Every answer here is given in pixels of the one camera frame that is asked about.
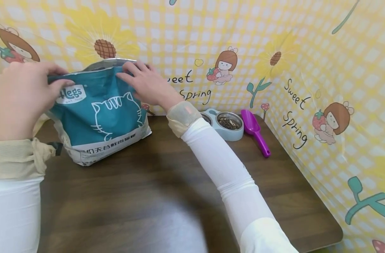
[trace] light blue bowl stand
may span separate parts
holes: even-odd
[[[217,133],[225,141],[238,141],[238,140],[242,139],[243,132],[244,132],[244,123],[243,123],[243,120],[241,119],[241,117],[238,116],[238,118],[242,122],[241,128],[239,128],[237,130],[228,130],[228,129],[225,129],[224,127],[220,126],[216,121],[217,115],[222,113],[222,112],[215,110],[215,109],[212,109],[212,108],[209,108],[209,109],[207,109],[201,113],[207,115],[211,119],[212,127],[217,131]]]

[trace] mushroom illustration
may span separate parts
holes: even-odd
[[[149,109],[149,105],[148,104],[142,104],[142,109],[144,109],[145,111],[147,111],[150,115],[154,116],[155,114],[153,112],[151,112]]]
[[[374,246],[376,253],[385,253],[385,243],[379,240],[372,240],[372,245]]]
[[[260,106],[263,109],[264,115],[263,115],[263,120],[266,120],[266,112],[268,109],[270,109],[270,104],[265,103]]]

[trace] plastic scoop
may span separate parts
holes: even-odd
[[[256,120],[256,117],[254,117],[254,114],[252,114],[249,110],[241,110],[241,114],[244,122],[244,131],[250,135],[254,135],[254,138],[259,144],[260,150],[264,157],[269,157],[271,152],[260,134],[261,128]]]

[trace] arm sleeve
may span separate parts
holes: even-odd
[[[197,110],[181,102],[169,110],[168,118],[219,190],[241,252],[298,253],[243,163]]]
[[[40,238],[40,182],[52,146],[34,138],[0,141],[0,253],[36,253]]]

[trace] white arm sleeve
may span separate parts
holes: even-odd
[[[181,136],[219,190],[242,253],[297,253],[243,163],[203,118]]]
[[[37,252],[43,179],[0,179],[0,253]]]

